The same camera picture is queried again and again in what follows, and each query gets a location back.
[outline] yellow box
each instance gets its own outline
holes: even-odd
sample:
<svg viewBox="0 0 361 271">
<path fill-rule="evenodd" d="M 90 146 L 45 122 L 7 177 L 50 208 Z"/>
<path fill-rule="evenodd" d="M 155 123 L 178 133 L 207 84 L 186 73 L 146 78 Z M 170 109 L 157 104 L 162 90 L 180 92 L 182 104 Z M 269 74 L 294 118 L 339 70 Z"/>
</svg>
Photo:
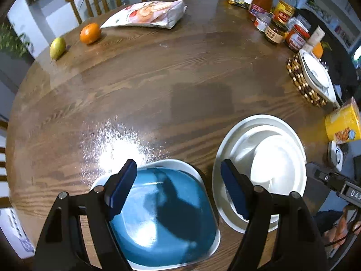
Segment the yellow box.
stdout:
<svg viewBox="0 0 361 271">
<path fill-rule="evenodd" d="M 352 98 L 351 102 L 326 116 L 326 132 L 329 140 L 337 144 L 361 139 L 360 112 Z"/>
</svg>

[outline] red lid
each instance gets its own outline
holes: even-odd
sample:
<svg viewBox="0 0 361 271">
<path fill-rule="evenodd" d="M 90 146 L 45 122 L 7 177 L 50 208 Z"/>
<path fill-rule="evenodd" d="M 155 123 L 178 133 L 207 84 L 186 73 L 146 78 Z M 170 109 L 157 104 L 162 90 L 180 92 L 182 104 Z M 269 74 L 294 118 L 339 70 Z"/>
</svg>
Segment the red lid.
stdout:
<svg viewBox="0 0 361 271">
<path fill-rule="evenodd" d="M 306 32 L 302 27 L 300 27 L 298 24 L 295 24 L 294 29 L 300 33 L 305 39 L 310 38 L 310 34 Z"/>
</svg>

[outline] round dining table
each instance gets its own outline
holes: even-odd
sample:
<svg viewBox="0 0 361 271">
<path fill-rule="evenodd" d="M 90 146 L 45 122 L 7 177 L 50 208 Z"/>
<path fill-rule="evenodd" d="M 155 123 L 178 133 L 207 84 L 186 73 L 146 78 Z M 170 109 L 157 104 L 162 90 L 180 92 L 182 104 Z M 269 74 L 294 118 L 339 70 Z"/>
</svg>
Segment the round dining table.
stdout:
<svg viewBox="0 0 361 271">
<path fill-rule="evenodd" d="M 184 2 L 185 14 L 170 30 L 105 28 L 85 45 L 81 29 L 120 8 L 91 18 L 64 35 L 68 49 L 59 60 L 46 49 L 30 67 L 13 103 L 6 162 L 10 200 L 34 245 L 58 193 L 87 193 L 128 158 L 138 165 L 173 158 L 199 169 L 221 231 L 215 254 L 179 270 L 227 270 L 243 235 L 217 213 L 212 168 L 229 130 L 251 115 L 276 116 L 298 134 L 308 162 L 324 162 L 324 117 L 332 108 L 300 95 L 285 68 L 293 52 L 269 43 L 247 10 L 227 0 Z M 328 193 L 308 177 L 311 213 Z M 99 267 L 86 217 L 81 221 Z M 260 264 L 270 259 L 276 233 L 268 234 Z"/>
</svg>

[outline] glass bottle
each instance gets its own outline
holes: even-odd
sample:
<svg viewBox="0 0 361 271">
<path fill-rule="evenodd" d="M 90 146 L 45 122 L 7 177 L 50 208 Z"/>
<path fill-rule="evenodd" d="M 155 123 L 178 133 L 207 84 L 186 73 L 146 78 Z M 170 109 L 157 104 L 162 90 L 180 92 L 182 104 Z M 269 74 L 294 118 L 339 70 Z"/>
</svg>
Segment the glass bottle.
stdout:
<svg viewBox="0 0 361 271">
<path fill-rule="evenodd" d="M 296 10 L 298 0 L 279 0 L 274 12 L 274 19 L 286 24 Z"/>
<path fill-rule="evenodd" d="M 273 0 L 253 0 L 248 11 L 248 18 L 254 21 L 258 13 L 271 11 Z"/>
</svg>

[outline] snack bag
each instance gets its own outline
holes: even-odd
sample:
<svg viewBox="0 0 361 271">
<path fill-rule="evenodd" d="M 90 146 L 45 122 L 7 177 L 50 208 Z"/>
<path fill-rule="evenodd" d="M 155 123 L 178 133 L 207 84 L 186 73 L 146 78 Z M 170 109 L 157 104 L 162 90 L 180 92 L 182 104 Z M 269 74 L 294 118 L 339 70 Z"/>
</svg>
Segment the snack bag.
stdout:
<svg viewBox="0 0 361 271">
<path fill-rule="evenodd" d="M 120 10 L 100 28 L 111 26 L 148 26 L 171 29 L 183 16 L 186 6 L 183 0 L 174 2 L 142 2 Z"/>
<path fill-rule="evenodd" d="M 337 144 L 361 139 L 360 111 L 355 99 L 352 97 L 341 108 L 327 115 L 325 125 L 329 140 Z"/>
</svg>

